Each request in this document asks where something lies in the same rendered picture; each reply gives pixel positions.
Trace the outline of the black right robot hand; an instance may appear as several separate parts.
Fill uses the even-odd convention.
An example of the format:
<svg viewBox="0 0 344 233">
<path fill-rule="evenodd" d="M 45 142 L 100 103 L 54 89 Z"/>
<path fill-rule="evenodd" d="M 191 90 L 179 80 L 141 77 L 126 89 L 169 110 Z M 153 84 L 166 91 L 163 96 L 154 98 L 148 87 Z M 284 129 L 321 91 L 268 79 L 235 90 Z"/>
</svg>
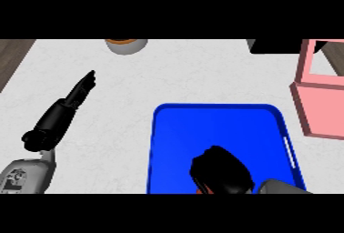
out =
<svg viewBox="0 0 344 233">
<path fill-rule="evenodd" d="M 190 175 L 198 194 L 252 194 L 255 181 L 235 155 L 221 146 L 212 146 L 193 158 Z"/>
</svg>

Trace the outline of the black appliance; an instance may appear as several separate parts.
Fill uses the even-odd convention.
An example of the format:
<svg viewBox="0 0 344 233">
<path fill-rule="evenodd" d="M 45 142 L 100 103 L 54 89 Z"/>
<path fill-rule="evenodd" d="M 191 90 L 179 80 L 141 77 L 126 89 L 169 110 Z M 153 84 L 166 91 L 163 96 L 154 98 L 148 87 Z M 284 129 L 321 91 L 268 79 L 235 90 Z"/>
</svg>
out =
<svg viewBox="0 0 344 233">
<path fill-rule="evenodd" d="M 247 46 L 255 55 L 299 54 L 303 40 L 297 39 L 249 39 Z"/>
</svg>

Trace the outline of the grey cup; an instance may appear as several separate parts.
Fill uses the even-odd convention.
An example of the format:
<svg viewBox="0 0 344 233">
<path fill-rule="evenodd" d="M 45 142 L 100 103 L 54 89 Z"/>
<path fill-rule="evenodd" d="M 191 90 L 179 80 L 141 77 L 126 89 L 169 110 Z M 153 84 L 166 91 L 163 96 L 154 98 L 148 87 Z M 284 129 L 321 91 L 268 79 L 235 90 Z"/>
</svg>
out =
<svg viewBox="0 0 344 233">
<path fill-rule="evenodd" d="M 105 40 L 107 46 L 111 51 L 119 55 L 134 55 L 145 48 L 148 44 L 147 39 L 126 39 L 126 40 Z"/>
</svg>

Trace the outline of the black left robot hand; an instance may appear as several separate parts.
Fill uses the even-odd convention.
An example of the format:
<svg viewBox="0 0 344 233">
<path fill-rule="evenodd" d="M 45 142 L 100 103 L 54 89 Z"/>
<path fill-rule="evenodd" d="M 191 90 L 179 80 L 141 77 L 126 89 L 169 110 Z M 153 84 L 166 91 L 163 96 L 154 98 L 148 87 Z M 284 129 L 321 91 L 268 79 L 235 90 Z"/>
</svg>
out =
<svg viewBox="0 0 344 233">
<path fill-rule="evenodd" d="M 46 110 L 35 129 L 23 135 L 24 148 L 29 151 L 51 151 L 60 144 L 77 110 L 97 86 L 95 74 L 95 70 L 88 73 L 73 87 L 69 96 L 60 98 Z"/>
</svg>

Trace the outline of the blue tray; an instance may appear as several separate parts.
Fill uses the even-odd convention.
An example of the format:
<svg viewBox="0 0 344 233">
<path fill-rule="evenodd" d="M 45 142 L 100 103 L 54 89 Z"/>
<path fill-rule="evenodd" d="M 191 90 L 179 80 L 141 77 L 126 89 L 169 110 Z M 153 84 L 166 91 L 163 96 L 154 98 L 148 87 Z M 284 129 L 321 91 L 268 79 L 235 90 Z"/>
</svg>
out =
<svg viewBox="0 0 344 233">
<path fill-rule="evenodd" d="M 305 188 L 293 142 L 278 108 L 268 104 L 163 104 L 153 121 L 147 192 L 194 194 L 193 158 L 224 147 L 260 184 L 277 179 Z"/>
</svg>

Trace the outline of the pink box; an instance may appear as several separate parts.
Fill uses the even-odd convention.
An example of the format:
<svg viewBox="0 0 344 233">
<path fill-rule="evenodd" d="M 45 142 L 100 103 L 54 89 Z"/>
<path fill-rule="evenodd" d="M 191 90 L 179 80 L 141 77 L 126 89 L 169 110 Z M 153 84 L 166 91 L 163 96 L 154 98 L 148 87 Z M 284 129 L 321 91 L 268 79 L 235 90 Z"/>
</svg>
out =
<svg viewBox="0 0 344 233">
<path fill-rule="evenodd" d="M 344 76 L 311 73 L 317 42 L 303 40 L 293 101 L 305 135 L 344 140 Z"/>
</svg>

